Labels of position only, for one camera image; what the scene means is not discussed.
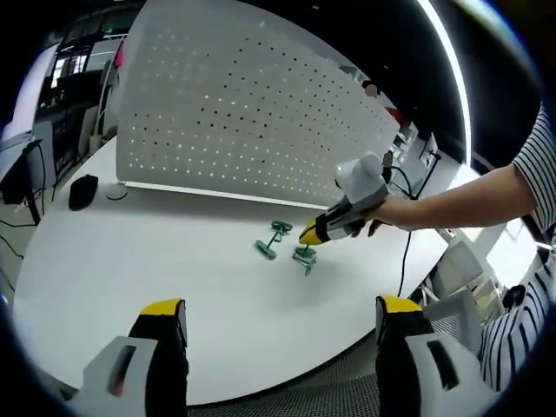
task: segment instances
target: computer mouse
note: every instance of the computer mouse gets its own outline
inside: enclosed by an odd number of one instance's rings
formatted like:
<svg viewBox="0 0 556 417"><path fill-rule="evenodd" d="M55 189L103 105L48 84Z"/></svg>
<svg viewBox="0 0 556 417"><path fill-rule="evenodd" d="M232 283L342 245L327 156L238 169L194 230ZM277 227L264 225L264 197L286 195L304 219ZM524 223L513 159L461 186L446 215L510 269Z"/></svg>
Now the computer mouse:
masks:
<svg viewBox="0 0 556 417"><path fill-rule="evenodd" d="M97 188L97 176L85 175L73 181L69 188L69 209L79 211L87 208L93 202Z"/></svg>

